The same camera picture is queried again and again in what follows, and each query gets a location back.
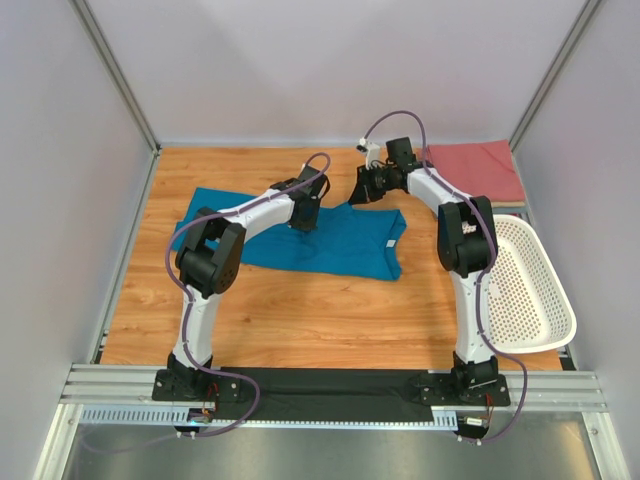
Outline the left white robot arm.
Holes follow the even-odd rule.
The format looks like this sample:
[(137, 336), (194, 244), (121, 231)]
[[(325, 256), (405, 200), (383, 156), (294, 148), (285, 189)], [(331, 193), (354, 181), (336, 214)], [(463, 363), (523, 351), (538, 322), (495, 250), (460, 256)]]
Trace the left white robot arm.
[(200, 208), (171, 237), (170, 246), (181, 243), (175, 266), (169, 254), (165, 265), (183, 292), (182, 319), (167, 366), (156, 374), (154, 400), (214, 399), (215, 384), (223, 374), (212, 369), (212, 335), (223, 295), (239, 273), (245, 243), (280, 224), (312, 231), (329, 189), (326, 171), (306, 164), (297, 177), (272, 185), (248, 202), (221, 211)]

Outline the blue t shirt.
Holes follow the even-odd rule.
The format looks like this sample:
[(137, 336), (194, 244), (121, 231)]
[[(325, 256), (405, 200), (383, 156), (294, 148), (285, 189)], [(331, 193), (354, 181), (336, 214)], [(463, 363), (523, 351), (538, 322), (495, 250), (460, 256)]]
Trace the blue t shirt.
[(396, 281), (402, 268), (396, 244), (407, 223), (398, 209), (368, 211), (343, 203), (322, 207), (316, 229), (278, 224), (245, 243), (244, 264), (285, 271)]

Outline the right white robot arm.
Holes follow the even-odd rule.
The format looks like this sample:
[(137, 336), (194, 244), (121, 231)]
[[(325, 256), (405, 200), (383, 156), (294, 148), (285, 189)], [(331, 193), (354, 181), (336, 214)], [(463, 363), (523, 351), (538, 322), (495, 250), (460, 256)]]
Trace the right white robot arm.
[(356, 149), (365, 156), (365, 164), (357, 168), (351, 205), (402, 190), (437, 214), (437, 254), (454, 288), (457, 339), (450, 373), (421, 377), (424, 395), (442, 402), (486, 402), (499, 380), (498, 361), (482, 328), (482, 317), (488, 313), (489, 271), (497, 256), (490, 201), (460, 192), (435, 168), (421, 163), (407, 137), (386, 143), (384, 161), (381, 147), (367, 138), (360, 139)]

